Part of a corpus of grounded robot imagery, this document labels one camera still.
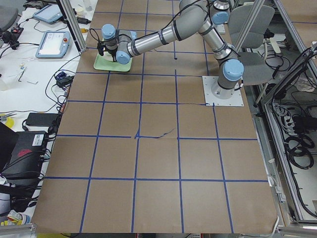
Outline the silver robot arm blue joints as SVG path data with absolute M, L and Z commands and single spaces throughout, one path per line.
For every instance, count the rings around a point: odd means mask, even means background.
M 228 44 L 216 29 L 217 25 L 229 19 L 227 10 L 217 7 L 218 4 L 225 5 L 226 2 L 182 0 L 179 3 L 179 12 L 166 26 L 142 37 L 137 37 L 133 31 L 120 30 L 111 24 L 105 24 L 102 27 L 103 38 L 98 42 L 104 42 L 110 49 L 114 49 L 114 62 L 128 64 L 135 56 L 199 33 L 218 62 L 218 85 L 223 89 L 233 89 L 243 76 L 244 66 L 238 60 L 235 47 Z

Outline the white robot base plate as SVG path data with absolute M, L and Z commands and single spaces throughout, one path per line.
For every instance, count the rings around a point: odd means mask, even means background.
M 218 85 L 218 76 L 202 76 L 205 105 L 219 107 L 243 107 L 239 84 L 233 89 L 223 89 Z

